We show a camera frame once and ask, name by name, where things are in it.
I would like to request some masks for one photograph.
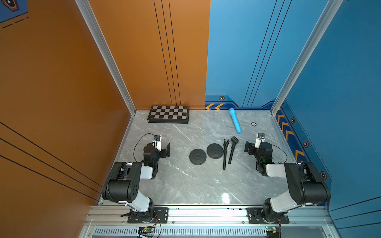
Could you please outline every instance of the black round base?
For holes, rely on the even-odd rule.
[[[224,148],[219,144],[210,144],[207,148],[207,153],[210,158],[219,159],[224,155]]]
[[[189,154],[189,160],[194,165],[201,165],[205,163],[205,161],[207,160],[207,155],[205,154],[205,151],[203,151],[202,149],[195,149],[192,150]]]

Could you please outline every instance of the black stripe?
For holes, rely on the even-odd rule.
[[[257,95],[257,92],[258,92],[259,86],[261,85],[261,82],[262,82],[262,78],[263,78],[263,75],[264,75],[264,73],[265,73],[265,71],[266,71],[267,65],[269,64],[269,61],[270,61],[270,58],[271,58],[271,55],[272,55],[272,51],[274,50],[275,44],[277,43],[277,40],[278,40],[278,36],[279,36],[280,30],[282,30],[282,26],[283,26],[283,23],[285,22],[285,19],[286,19],[287,13],[288,13],[288,9],[287,9],[287,11],[286,11],[286,14],[285,14],[285,18],[283,18],[283,22],[282,22],[282,25],[280,25],[280,29],[279,29],[279,32],[278,32],[277,38],[275,39],[275,42],[274,42],[274,46],[272,47],[272,50],[271,50],[271,53],[270,53],[269,59],[267,60],[267,63],[266,63],[266,67],[265,67],[265,68],[264,68],[264,70],[263,70],[263,74],[262,74],[261,80],[259,81],[259,84],[258,84],[258,87],[257,87],[257,91],[255,92],[255,95],[254,95],[253,101],[251,102],[251,105],[250,105],[250,106],[252,106],[252,105],[253,105],[253,102],[254,102],[255,96]]]
[[[24,165],[21,165],[21,164],[15,162],[15,161],[13,161],[13,160],[10,160],[10,159],[8,159],[7,157],[4,157],[4,156],[2,156],[2,155],[0,155],[0,157],[3,157],[4,159],[6,159],[6,160],[8,160],[8,161],[11,161],[12,163],[15,163],[15,164],[17,164],[17,165],[19,165],[19,166],[21,166],[21,167],[23,167],[23,168],[26,168],[26,169],[28,169],[28,170],[30,170],[30,171],[32,171],[32,172],[35,172],[36,174],[39,174],[39,175],[41,175],[41,176],[43,176],[43,177],[45,177],[45,178],[47,178],[47,179],[50,179],[50,180],[52,180],[52,181],[54,181],[54,182],[56,182],[56,183],[58,183],[58,184],[61,184],[61,185],[65,186],[65,187],[67,187],[67,188],[70,188],[69,186],[66,186],[65,184],[62,184],[62,183],[60,183],[60,182],[58,182],[58,181],[55,181],[54,179],[51,179],[51,178],[49,178],[49,177],[47,177],[47,176],[45,176],[45,175],[43,175],[43,174],[40,174],[39,172],[36,172],[36,171],[34,171],[34,170],[32,170],[32,169],[30,169],[30,168],[28,168],[28,167],[25,167]],[[83,195],[85,195],[86,197],[89,197],[89,198],[91,198],[91,199],[94,199],[95,201],[98,201],[98,199],[92,198],[92,197],[90,197],[90,196],[88,196],[88,195],[86,195],[86,194],[84,194],[84,193],[81,193],[80,191],[77,191],[77,190],[75,190],[75,189],[73,189],[73,188],[70,188],[70,189],[71,189],[71,190],[74,190],[74,191],[76,191],[76,192],[78,192],[78,193],[80,193],[80,194],[83,194]]]
[[[6,28],[6,27],[11,26],[11,25],[13,25],[13,24],[6,25],[6,26],[4,26],[3,28]]]
[[[373,213],[373,212],[379,212],[379,211],[381,211],[381,210],[365,212],[365,213],[361,213],[361,214],[357,214],[357,215],[352,215],[352,216],[347,216],[347,217],[342,217],[342,218],[337,218],[337,219],[332,219],[332,220],[340,220],[340,219],[344,219],[344,218],[355,217],[355,216],[365,215],[365,214],[369,214],[369,213]]]
[[[171,66],[171,73],[172,73],[172,83],[173,83],[174,101],[176,102],[176,106],[177,106],[176,91],[175,91],[175,89],[174,89],[174,80],[173,80],[173,71],[172,71],[171,53],[169,52],[168,34],[167,34],[167,31],[166,31],[166,24],[165,24],[165,16],[164,16],[163,0],[162,0],[162,10],[163,10],[163,18],[164,18],[165,36],[167,37],[167,46],[168,46],[168,55],[169,55],[169,65]]]
[[[171,17],[171,28],[172,28],[172,39],[173,39],[173,51],[174,51],[174,62],[176,64],[176,74],[177,74],[177,86],[179,88],[179,99],[180,99],[180,106],[181,106],[181,96],[180,96],[180,84],[179,84],[179,72],[177,71],[177,61],[176,61],[176,50],[174,47],[174,36],[173,36],[173,25],[172,25],[172,15],[171,15],[171,5],[168,0],[169,5],[169,16]]]
[[[278,23],[278,20],[279,20],[279,16],[280,16],[280,13],[282,12],[283,5],[284,5],[284,4],[285,4],[285,0],[283,0],[282,7],[280,8],[280,11],[279,11],[279,14],[278,14],[277,21],[275,22],[274,29],[272,30],[272,33],[271,33],[271,37],[270,37],[269,43],[268,43],[268,45],[267,45],[266,51],[264,52],[264,56],[263,56],[263,59],[262,59],[262,63],[261,63],[261,66],[259,67],[258,74],[257,74],[257,78],[255,79],[256,82],[257,82],[257,79],[258,79],[259,72],[261,71],[261,68],[262,68],[262,65],[263,65],[263,61],[264,61],[264,59],[265,59],[265,57],[266,57],[267,50],[269,49],[269,45],[270,45],[270,42],[271,42],[271,39],[272,39],[272,35],[274,34],[275,28],[277,27],[277,23]],[[255,84],[254,84],[254,86],[253,86],[253,89],[251,90],[249,100],[247,101],[247,105],[246,105],[247,107],[249,106],[250,98],[251,98],[251,96],[252,96],[252,94],[253,94],[254,88],[255,88]]]
[[[2,124],[3,126],[7,127],[8,129],[10,129],[11,131],[13,131],[14,133],[16,133],[17,135],[21,136],[22,138],[26,139],[27,141],[29,141],[30,143],[34,144],[35,146],[37,146],[38,148],[42,149],[43,151],[45,151],[46,153],[48,153],[49,155],[53,156],[54,158],[56,158],[57,160],[61,161],[62,163],[66,164],[67,166],[69,166],[70,168],[74,169],[75,171],[77,171],[78,173],[82,174],[81,172],[79,172],[78,170],[76,170],[75,168],[73,168],[72,166],[68,165],[67,163],[63,162],[62,160],[60,160],[59,158],[55,157],[54,155],[52,155],[51,153],[47,152],[46,150],[44,150],[42,147],[38,146],[37,144],[33,143],[31,140],[28,140],[26,137],[24,137],[23,135],[21,135],[20,133],[18,133],[17,131],[15,131],[14,129],[10,128],[9,126],[5,125],[4,123],[2,123],[0,121],[0,124]],[[94,180],[92,180],[91,178],[87,177],[86,175],[82,174],[83,176],[85,176],[86,178],[90,179],[91,181],[93,181],[94,183],[96,183],[97,185],[103,187],[102,185],[100,185],[99,183],[95,182]]]
[[[156,13],[157,28],[159,29],[160,44],[162,45],[162,52],[163,52],[163,59],[164,59],[165,74],[167,75],[167,82],[168,82],[168,91],[169,91],[169,96],[170,96],[170,98],[171,98],[171,105],[173,106],[173,103],[172,103],[172,95],[171,95],[171,89],[170,89],[170,87],[169,87],[168,73],[167,73],[167,71],[166,71],[166,64],[165,64],[164,50],[163,50],[163,43],[162,43],[162,36],[160,35],[159,19],[157,19],[157,11],[156,11],[155,0],[153,0],[153,2],[154,2],[154,7],[155,7],[155,13]]]
[[[354,204],[351,204],[351,205],[347,205],[347,206],[344,206],[344,207],[341,207],[341,208],[346,208],[346,207],[349,207],[349,206],[353,206],[353,205],[356,205],[356,204],[359,204],[359,203],[368,202],[368,201],[371,201],[371,200],[374,200],[374,199],[378,199],[378,198],[381,198],[381,196],[376,197],[376,198],[372,198],[372,199],[368,199],[368,200],[365,200],[365,201],[362,201],[362,202],[354,203]],[[336,208],[336,209],[330,210],[330,212],[338,210],[338,209],[341,209],[341,208]]]
[[[8,141],[6,141],[6,140],[4,140],[4,139],[2,139],[2,138],[0,138],[0,140],[4,141],[5,143],[7,143],[7,144],[13,146],[14,148],[16,148],[16,149],[18,149],[18,150],[24,152],[25,154],[29,155],[30,157],[37,159],[37,160],[40,161],[41,163],[44,163],[44,164],[46,164],[47,166],[49,166],[49,167],[51,167],[51,168],[57,170],[57,171],[60,172],[61,174],[65,174],[64,172],[62,172],[62,171],[60,171],[60,170],[54,168],[53,166],[51,166],[51,165],[45,163],[44,161],[42,161],[42,160],[40,160],[40,159],[34,157],[33,155],[29,154],[28,152],[23,151],[22,149],[20,149],[19,147],[15,146],[15,145],[13,145],[13,144],[11,144],[11,143],[9,143]],[[76,180],[75,178],[73,178],[73,177],[71,177],[71,176],[69,176],[69,175],[67,175],[67,174],[65,174],[65,175],[66,175],[67,177],[71,178],[71,179],[74,179],[74,180],[77,181],[78,183],[83,184],[84,186],[86,186],[86,187],[90,188],[91,190],[96,191],[97,193],[100,194],[100,192],[98,192],[97,190],[92,189],[91,187],[87,186],[87,185],[84,184],[84,183],[81,183],[80,181]]]
[[[342,228],[337,228],[337,229],[339,230],[339,229],[352,228],[352,227],[363,227],[363,226],[366,226],[366,225],[376,225],[376,224],[381,224],[381,222],[376,222],[376,223],[371,223],[371,224],[365,224],[365,225],[354,225],[354,226],[351,226],[351,227],[342,227]]]
[[[243,100],[243,103],[242,103],[242,107],[243,107],[243,105],[245,104],[245,100],[246,100],[246,97],[247,97],[247,93],[249,92],[249,88],[250,88],[251,81],[252,81],[252,79],[253,79],[254,71],[255,71],[255,68],[257,67],[257,63],[258,63],[258,59],[259,59],[259,55],[261,54],[262,46],[263,46],[263,43],[264,43],[264,39],[266,38],[267,30],[269,29],[270,22],[271,22],[271,18],[272,18],[272,15],[274,14],[274,10],[275,10],[275,6],[277,5],[277,2],[278,2],[278,0],[275,1],[274,8],[272,9],[272,13],[271,13],[271,17],[270,17],[270,20],[269,20],[269,24],[267,25],[266,33],[264,34],[264,37],[263,37],[263,41],[262,41],[262,45],[261,45],[261,49],[259,50],[259,54],[258,54],[258,57],[257,57],[257,61],[255,62],[255,66],[254,66],[253,74],[251,75],[251,79],[250,79],[250,82],[249,82],[249,86],[247,87],[247,91],[246,91],[245,99]]]

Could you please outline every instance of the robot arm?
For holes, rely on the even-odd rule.
[[[287,179],[288,190],[265,201],[265,216],[271,213],[287,213],[305,203],[328,202],[330,190],[313,163],[284,163],[265,165],[269,177]]]
[[[139,192],[141,179],[154,179],[160,158],[170,156],[170,144],[161,148],[161,136],[154,136],[152,143],[144,147],[142,162],[115,162],[102,189],[102,198],[131,207],[136,218],[150,222],[154,217],[152,199]]]
[[[255,156],[256,169],[263,176],[286,178],[288,184],[287,191],[265,200],[262,216],[266,222],[275,222],[289,210],[303,204],[330,200],[330,190],[313,163],[275,164],[272,145],[263,140],[264,134],[258,133],[255,144],[246,142],[245,152]]]

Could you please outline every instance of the blue plastic tube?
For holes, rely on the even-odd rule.
[[[232,116],[232,119],[233,119],[233,122],[235,125],[235,129],[237,130],[238,134],[240,134],[241,133],[241,127],[239,126],[237,116],[235,115],[235,110],[233,108],[230,108],[229,113]]]

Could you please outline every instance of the gray marble surface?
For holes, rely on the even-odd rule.
[[[153,180],[141,180],[139,190],[159,204],[251,204],[262,205],[265,199],[287,190],[282,178],[264,177],[255,169],[255,157],[245,153],[245,141],[255,142],[256,133],[265,133],[266,142],[284,151],[268,111],[237,111],[242,133],[235,130],[229,111],[190,111],[189,124],[148,123],[148,111],[138,111],[118,161],[133,162],[133,150],[145,133],[162,135],[163,147],[171,143],[171,156],[161,158],[159,172]],[[239,143],[234,151],[232,164],[222,169],[223,158],[207,160],[202,165],[189,161],[193,149],[206,148],[211,143],[223,145],[224,139],[236,136]],[[143,147],[152,141],[145,136],[137,145],[135,157],[143,159]],[[283,162],[285,154],[273,148],[274,162]],[[103,201],[103,205],[114,204]]]

